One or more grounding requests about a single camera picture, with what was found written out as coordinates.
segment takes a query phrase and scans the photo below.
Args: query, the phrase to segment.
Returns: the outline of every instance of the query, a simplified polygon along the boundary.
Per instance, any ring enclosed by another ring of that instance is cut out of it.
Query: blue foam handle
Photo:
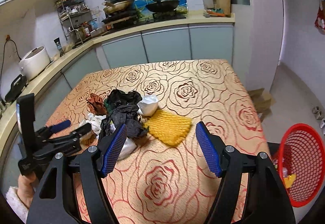
[[[222,170],[220,167],[219,155],[209,139],[207,128],[203,122],[196,124],[195,135],[210,171],[217,177],[220,177]]]
[[[121,153],[121,150],[124,146],[127,136],[127,128],[126,125],[123,124],[118,132],[115,135],[112,143],[108,147],[103,160],[103,166],[101,169],[101,173],[103,175],[108,175],[111,173],[116,165],[117,159]]]
[[[51,133],[58,133],[59,131],[69,128],[70,126],[71,126],[71,121],[65,120],[59,124],[53,125],[51,127]]]

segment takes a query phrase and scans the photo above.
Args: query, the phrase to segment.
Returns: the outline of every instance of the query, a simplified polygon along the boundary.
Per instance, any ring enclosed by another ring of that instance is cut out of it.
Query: white wall
[[[279,60],[283,34],[282,0],[251,0],[251,61],[247,90],[270,90]]]
[[[232,4],[231,12],[235,13],[234,49],[232,67],[242,84],[247,87],[246,76],[251,63],[252,46],[250,36],[252,33],[253,7],[250,5]]]
[[[12,22],[7,22],[0,27],[1,59],[6,35],[10,35],[10,38],[16,43],[21,58],[28,51],[39,46],[44,46],[51,57],[57,52],[56,45],[53,41],[54,39],[59,37],[62,44],[66,43],[55,9],[54,0],[41,1],[39,4],[29,9],[24,17],[18,18]],[[10,89],[11,82],[20,74],[20,69],[18,67],[19,58],[12,42],[6,44],[4,55],[0,86],[0,94],[3,99]]]
[[[285,47],[281,61],[325,106],[325,35],[314,23],[320,0],[285,0]]]

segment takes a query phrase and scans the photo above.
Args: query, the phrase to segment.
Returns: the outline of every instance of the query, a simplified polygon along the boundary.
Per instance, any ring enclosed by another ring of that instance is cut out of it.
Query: white cloth
[[[101,128],[100,124],[103,119],[106,118],[106,115],[103,116],[96,116],[92,113],[88,113],[88,118],[80,122],[79,127],[85,125],[86,123],[91,124],[92,131],[97,135],[96,138],[98,139]]]
[[[16,213],[16,215],[26,223],[28,208],[24,205],[24,203],[19,199],[17,195],[17,187],[11,186],[6,194],[6,199],[8,204],[11,206],[12,210]]]
[[[116,130],[114,123],[112,123],[110,125],[110,132],[113,133]],[[135,149],[136,149],[137,145],[134,143],[134,141],[132,141],[129,138],[126,138],[126,141],[122,147],[122,150],[120,152],[120,155],[118,157],[118,161],[119,160],[123,160],[126,157],[128,157]]]
[[[138,103],[138,113],[143,116],[151,116],[158,108],[158,98],[155,95],[144,96]]]

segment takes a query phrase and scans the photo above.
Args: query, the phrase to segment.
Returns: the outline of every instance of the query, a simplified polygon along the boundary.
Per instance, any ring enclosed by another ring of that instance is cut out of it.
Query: black plastic bag
[[[137,91],[131,91],[125,93],[124,91],[114,89],[105,99],[104,105],[108,114],[111,114],[113,110],[121,105],[136,105],[142,100],[141,95]]]
[[[138,138],[145,136],[148,129],[144,129],[142,124],[138,119],[139,107],[137,105],[121,105],[116,107],[111,115],[108,115],[102,120],[100,128],[101,132],[99,134],[99,141],[104,136],[110,136],[113,134],[110,130],[110,122],[112,121],[117,128],[119,124],[125,123],[127,127],[127,136],[129,138]]]

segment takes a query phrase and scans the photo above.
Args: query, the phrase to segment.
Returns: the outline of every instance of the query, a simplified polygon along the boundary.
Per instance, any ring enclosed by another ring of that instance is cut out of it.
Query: kitchen counter
[[[74,58],[80,55],[85,50],[89,49],[91,46],[102,43],[107,40],[121,37],[123,35],[132,34],[135,32],[140,32],[144,30],[151,30],[155,28],[168,27],[168,26],[176,26],[176,25],[186,25],[186,24],[196,24],[196,23],[235,23],[235,14],[231,14],[231,17],[209,17],[205,18],[203,15],[203,11],[194,11],[189,12],[186,15],[186,18],[183,19],[175,19],[165,22],[154,22],[148,23],[141,26],[132,27],[126,30],[121,30],[118,32],[114,32],[111,34],[107,34],[105,36],[100,36],[93,38],[78,48],[69,51],[64,56],[60,57],[57,61],[52,63],[48,68],[46,68],[39,76],[33,79],[26,87],[26,89],[22,92],[22,96],[34,93],[37,95],[41,89],[69,62],[71,62]],[[0,119],[0,156],[4,149],[4,145],[17,123],[16,118],[16,102],[14,102],[11,106],[7,108],[7,110],[3,113],[2,118]]]

